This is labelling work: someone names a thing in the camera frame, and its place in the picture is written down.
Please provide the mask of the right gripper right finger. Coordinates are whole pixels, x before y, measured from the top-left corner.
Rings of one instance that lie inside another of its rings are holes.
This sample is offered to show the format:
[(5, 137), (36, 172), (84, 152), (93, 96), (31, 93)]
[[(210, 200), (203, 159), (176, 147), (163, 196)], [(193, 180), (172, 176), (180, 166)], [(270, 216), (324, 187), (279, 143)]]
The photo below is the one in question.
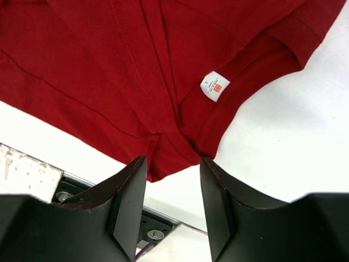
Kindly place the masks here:
[(348, 194), (312, 193), (292, 203), (200, 163), (213, 261), (348, 261)]

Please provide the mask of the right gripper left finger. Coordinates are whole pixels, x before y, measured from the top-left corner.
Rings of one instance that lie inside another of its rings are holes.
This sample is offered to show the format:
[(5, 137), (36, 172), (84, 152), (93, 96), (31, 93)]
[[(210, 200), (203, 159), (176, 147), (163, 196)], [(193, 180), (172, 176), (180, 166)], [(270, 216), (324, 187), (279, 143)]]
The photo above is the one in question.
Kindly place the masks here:
[(1, 261), (134, 261), (147, 180), (137, 157), (62, 203), (1, 196)]

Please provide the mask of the red t-shirt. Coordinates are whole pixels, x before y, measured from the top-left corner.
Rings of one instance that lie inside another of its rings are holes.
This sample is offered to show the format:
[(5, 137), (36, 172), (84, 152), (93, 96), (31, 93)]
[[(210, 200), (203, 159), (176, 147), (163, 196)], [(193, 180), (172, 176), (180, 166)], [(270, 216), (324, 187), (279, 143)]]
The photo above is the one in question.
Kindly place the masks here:
[(160, 181), (302, 70), (344, 1), (1, 1), (1, 101)]

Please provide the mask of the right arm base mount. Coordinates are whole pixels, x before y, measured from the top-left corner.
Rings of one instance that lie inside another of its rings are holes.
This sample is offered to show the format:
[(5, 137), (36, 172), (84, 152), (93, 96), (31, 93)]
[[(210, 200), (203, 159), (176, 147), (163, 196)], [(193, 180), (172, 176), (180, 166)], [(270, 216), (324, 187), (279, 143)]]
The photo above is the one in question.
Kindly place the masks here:
[[(94, 184), (80, 177), (63, 174), (52, 197), (52, 202), (61, 203), (91, 187)], [(147, 207), (143, 207), (137, 248), (148, 244), (156, 245), (178, 225), (173, 219), (166, 218)]]

